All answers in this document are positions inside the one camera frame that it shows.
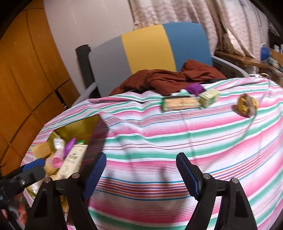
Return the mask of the wet wipes packet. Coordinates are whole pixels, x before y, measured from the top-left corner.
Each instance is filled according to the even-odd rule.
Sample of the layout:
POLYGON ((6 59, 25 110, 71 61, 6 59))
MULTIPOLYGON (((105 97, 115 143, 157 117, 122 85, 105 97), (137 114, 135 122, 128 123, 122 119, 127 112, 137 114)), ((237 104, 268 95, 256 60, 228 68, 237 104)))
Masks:
POLYGON ((67 179, 73 173, 79 172, 87 147, 88 145, 84 144, 72 147, 56 174, 57 180, 67 179))

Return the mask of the white bag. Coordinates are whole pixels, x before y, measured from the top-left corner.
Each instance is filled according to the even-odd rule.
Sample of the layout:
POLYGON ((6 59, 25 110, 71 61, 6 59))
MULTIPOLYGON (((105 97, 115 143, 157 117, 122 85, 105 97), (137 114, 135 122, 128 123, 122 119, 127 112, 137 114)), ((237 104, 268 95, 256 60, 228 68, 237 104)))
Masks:
POLYGON ((53 145, 55 150, 63 150, 65 147, 65 141, 60 136, 56 136, 53 139, 53 145))

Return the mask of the yellow patterned sock ball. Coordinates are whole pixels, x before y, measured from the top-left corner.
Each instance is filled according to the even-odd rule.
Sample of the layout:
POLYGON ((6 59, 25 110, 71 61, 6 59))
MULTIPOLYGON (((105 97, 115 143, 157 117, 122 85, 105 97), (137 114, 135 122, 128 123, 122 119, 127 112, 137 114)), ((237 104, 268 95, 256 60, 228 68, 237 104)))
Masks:
POLYGON ((238 98, 237 109, 242 116, 254 116, 258 109, 257 100, 254 97, 244 93, 238 98))

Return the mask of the cracker packet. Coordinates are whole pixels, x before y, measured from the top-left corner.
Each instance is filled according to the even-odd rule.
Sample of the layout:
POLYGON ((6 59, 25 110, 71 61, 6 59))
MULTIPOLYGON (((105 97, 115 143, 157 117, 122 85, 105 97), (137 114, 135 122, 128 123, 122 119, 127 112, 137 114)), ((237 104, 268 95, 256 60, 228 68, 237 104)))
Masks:
POLYGON ((164 112, 183 109, 196 109, 200 107, 201 105, 199 100, 190 95, 164 97, 161 103, 161 109, 164 112))

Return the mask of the striped bed sheet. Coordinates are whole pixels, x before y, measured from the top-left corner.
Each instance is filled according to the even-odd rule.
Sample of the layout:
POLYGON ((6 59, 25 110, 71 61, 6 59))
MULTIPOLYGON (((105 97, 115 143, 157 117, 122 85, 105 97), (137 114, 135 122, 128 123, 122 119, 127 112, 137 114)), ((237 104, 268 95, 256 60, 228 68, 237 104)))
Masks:
POLYGON ((258 229, 270 229, 282 210, 282 88, 264 78, 206 84, 220 92, 208 108, 163 112, 153 91, 86 100, 47 122, 33 141, 99 115, 108 127, 107 163, 88 209, 99 229, 184 229, 196 200, 176 166, 183 152, 216 179, 237 178, 258 229), (258 103, 242 116, 240 95, 258 103))

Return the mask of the gold metal tin box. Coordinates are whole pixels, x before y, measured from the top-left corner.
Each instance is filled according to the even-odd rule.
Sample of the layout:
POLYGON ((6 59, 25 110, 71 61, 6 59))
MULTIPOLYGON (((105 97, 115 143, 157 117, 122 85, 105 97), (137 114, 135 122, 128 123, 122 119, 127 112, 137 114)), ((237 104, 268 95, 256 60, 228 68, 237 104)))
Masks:
POLYGON ((102 151, 107 133, 108 133, 108 127, 104 123, 101 116, 99 115, 91 116, 88 118, 84 118, 72 122, 70 124, 64 125, 52 131, 49 137, 47 138, 47 140, 45 141, 49 144, 50 149, 52 151, 52 154, 46 159, 44 159, 45 160, 44 169, 46 171, 46 175, 51 176, 53 180, 57 180, 56 174, 59 168, 53 168, 51 165, 51 158, 56 152, 53 145, 54 137, 60 136, 62 139, 64 139, 65 158, 67 157, 68 153, 71 151, 74 145, 78 145, 78 144, 88 145, 79 170, 80 172, 84 165, 94 160, 97 154, 102 151))

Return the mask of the wooden wardrobe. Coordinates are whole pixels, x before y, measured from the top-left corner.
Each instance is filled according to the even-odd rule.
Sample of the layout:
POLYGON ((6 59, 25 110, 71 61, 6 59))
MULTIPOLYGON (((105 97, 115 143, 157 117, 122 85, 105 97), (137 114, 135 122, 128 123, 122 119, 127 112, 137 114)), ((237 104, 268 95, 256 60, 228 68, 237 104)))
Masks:
POLYGON ((1 172, 18 168, 44 124, 78 97, 43 2, 21 1, 1 27, 1 172))

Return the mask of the green white medicine box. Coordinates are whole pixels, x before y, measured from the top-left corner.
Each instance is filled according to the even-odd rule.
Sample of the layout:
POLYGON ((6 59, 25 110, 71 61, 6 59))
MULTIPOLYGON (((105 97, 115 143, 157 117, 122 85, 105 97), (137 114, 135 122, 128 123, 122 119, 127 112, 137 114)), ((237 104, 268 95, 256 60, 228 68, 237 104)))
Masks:
POLYGON ((220 92, 216 89, 209 89, 202 92, 199 95, 199 103, 203 108, 211 106, 213 103, 217 102, 220 96, 220 92))

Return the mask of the purple pouch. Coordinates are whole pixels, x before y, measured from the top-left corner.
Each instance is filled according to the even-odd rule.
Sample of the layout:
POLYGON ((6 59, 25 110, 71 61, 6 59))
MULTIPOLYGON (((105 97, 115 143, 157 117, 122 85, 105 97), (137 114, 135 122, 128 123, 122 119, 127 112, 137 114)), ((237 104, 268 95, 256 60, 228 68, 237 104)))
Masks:
POLYGON ((198 83, 194 83, 194 84, 187 86, 185 90, 195 96, 199 96, 201 93, 206 91, 206 89, 198 83))

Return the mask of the wooden desk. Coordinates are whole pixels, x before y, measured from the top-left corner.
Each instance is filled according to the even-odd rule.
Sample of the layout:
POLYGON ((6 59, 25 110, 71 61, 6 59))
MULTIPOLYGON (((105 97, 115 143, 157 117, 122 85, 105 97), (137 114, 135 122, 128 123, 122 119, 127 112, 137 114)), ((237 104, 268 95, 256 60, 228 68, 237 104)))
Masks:
POLYGON ((266 73, 269 78, 279 84, 282 87, 282 73, 271 67, 267 62, 260 61, 251 57, 243 57, 235 54, 226 53, 223 51, 215 51, 214 55, 225 59, 240 68, 246 70, 246 72, 254 70, 256 73, 266 73))

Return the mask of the dark red garment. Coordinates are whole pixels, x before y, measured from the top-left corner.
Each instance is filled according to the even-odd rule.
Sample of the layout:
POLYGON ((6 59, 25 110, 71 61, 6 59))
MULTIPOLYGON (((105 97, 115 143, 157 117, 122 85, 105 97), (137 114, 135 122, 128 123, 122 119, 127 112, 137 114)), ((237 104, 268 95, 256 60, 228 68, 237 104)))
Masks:
POLYGON ((194 83, 205 83, 210 80, 226 80, 227 77, 216 68, 189 59, 179 72, 169 70, 140 70, 128 77, 110 95, 133 91, 156 91, 162 96, 169 96, 194 83))

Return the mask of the blue kettle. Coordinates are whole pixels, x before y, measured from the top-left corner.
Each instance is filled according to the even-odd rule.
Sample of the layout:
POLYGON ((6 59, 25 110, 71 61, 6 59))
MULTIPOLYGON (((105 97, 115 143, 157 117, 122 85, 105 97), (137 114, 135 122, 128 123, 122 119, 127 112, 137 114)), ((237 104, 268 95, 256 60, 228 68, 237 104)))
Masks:
POLYGON ((270 47, 267 43, 262 43, 260 47, 260 58, 261 61, 265 61, 271 55, 270 47))

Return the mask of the tricolour chair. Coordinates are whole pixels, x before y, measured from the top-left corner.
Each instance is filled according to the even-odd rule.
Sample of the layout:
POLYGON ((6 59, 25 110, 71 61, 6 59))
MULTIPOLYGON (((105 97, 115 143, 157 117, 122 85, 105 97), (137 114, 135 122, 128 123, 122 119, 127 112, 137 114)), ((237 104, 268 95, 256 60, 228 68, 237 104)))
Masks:
POLYGON ((178 72, 189 59, 210 66, 218 64, 242 77, 249 77, 242 68, 213 56, 204 29, 192 22, 141 28, 100 45, 81 45, 76 53, 87 89, 74 104, 90 98, 93 91, 98 91, 100 97, 108 96, 139 70, 178 72))

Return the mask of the patterned curtain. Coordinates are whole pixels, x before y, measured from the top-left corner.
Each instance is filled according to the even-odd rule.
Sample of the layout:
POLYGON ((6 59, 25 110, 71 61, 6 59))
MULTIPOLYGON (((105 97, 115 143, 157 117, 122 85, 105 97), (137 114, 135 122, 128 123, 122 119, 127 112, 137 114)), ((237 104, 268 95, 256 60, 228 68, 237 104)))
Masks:
POLYGON ((200 24, 216 50, 260 58, 260 48, 268 43, 268 18, 250 1, 129 1, 134 28, 168 22, 200 24))

